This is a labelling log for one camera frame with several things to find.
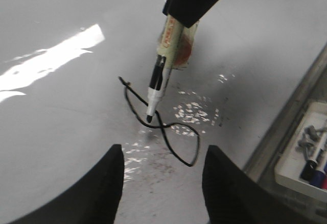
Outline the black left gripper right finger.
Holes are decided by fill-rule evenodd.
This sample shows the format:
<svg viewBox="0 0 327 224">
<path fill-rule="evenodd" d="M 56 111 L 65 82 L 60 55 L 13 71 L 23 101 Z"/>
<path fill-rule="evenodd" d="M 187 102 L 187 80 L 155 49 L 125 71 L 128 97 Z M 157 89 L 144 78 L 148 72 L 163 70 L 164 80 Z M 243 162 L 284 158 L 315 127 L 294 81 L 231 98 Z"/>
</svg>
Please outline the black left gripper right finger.
<svg viewBox="0 0 327 224">
<path fill-rule="evenodd" d="M 202 191 L 211 223 L 301 223 L 301 216 L 252 181 L 217 146 L 208 147 Z"/>
</svg>

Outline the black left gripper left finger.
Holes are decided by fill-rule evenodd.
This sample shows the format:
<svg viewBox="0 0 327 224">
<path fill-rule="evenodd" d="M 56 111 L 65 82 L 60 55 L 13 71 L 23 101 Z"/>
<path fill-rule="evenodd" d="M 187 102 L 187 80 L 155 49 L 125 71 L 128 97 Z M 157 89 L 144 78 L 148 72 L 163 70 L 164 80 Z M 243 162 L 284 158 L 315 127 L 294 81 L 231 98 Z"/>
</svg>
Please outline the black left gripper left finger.
<svg viewBox="0 0 327 224">
<path fill-rule="evenodd" d="M 114 144 L 69 189 L 13 223 L 114 223 L 123 182 L 122 146 Z"/>
</svg>

